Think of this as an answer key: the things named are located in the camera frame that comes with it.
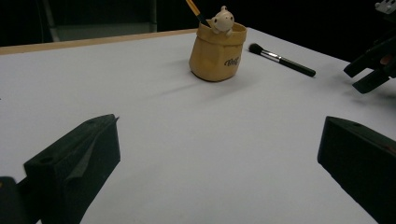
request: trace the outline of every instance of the white tabletop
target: white tabletop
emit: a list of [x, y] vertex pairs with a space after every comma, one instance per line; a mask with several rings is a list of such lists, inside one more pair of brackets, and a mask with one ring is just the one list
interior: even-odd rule
[[[82, 223], [375, 223], [318, 147], [326, 116], [394, 139], [396, 82], [360, 94], [347, 62], [248, 29], [235, 77], [209, 83], [190, 71], [194, 39], [0, 56], [0, 175], [21, 181], [35, 154], [114, 114], [121, 162]], [[316, 77], [248, 52], [253, 42]]]

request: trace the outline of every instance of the pencil holder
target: pencil holder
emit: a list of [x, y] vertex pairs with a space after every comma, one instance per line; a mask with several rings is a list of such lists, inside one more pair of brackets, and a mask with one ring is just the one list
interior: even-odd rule
[[233, 77], [241, 62], [247, 29], [235, 22], [230, 35], [215, 34], [210, 27], [199, 24], [190, 56], [190, 69], [206, 81], [223, 81]]

